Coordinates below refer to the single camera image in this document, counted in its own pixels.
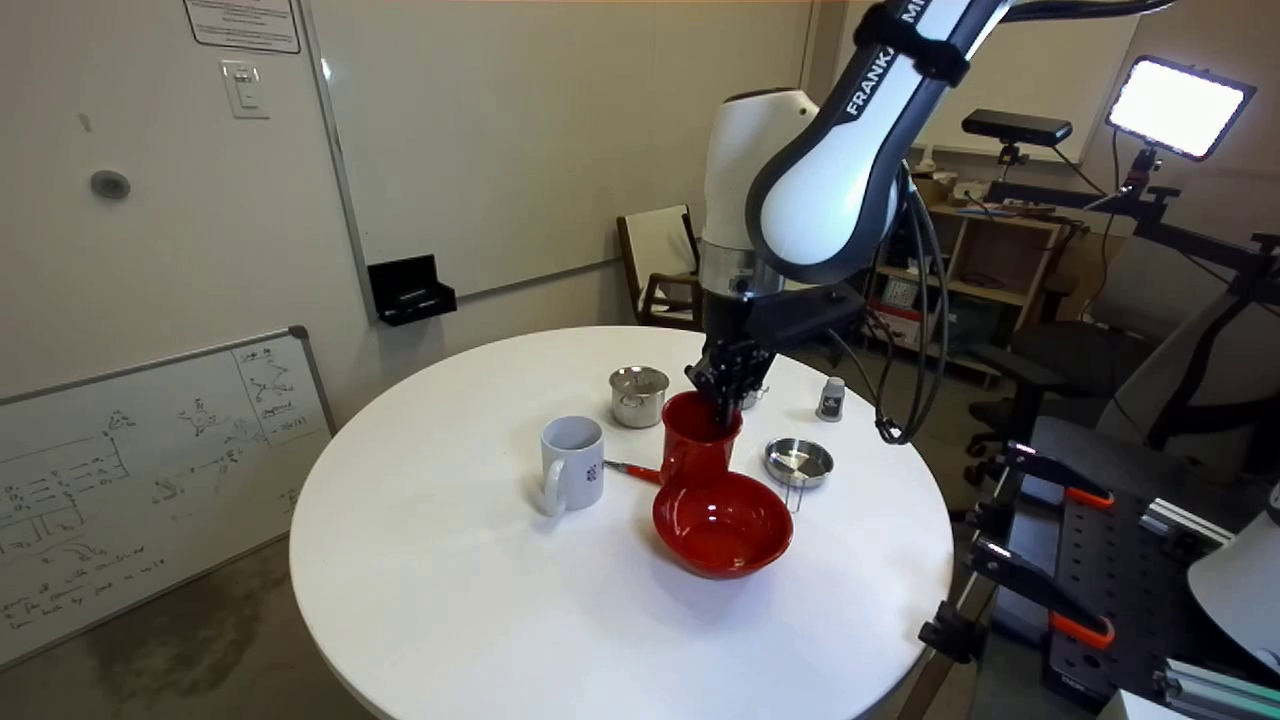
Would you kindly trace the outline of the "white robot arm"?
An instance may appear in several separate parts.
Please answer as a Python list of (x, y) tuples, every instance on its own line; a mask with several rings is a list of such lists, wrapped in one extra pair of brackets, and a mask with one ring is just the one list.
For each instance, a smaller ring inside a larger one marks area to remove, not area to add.
[(823, 102), (799, 87), (728, 96), (702, 159), (702, 346), (689, 368), (716, 418), (743, 408), (779, 346), (862, 311), (844, 280), (876, 263), (896, 215), (917, 204), (907, 145), (1000, 24), (1165, 2), (876, 0)]

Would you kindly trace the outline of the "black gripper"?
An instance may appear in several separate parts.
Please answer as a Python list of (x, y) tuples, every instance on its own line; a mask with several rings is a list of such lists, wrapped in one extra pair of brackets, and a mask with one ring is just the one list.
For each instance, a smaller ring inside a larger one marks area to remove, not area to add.
[(823, 333), (855, 327), (862, 294), (855, 288), (804, 288), (764, 294), (716, 294), (701, 303), (702, 343), (689, 378), (712, 401), (721, 425), (736, 418), (776, 352)]

